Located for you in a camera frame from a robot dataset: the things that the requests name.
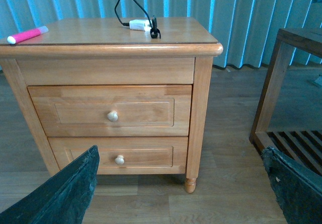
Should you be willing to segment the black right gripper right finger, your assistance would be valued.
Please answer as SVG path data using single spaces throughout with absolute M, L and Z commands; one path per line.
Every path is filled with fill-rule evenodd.
M 321 176 L 269 146 L 262 159 L 288 223 L 321 223 Z

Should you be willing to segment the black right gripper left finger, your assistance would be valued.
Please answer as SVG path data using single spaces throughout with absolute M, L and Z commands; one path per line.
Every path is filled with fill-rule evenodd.
M 97 146 L 1 213 L 1 223 L 82 223 L 97 185 Z

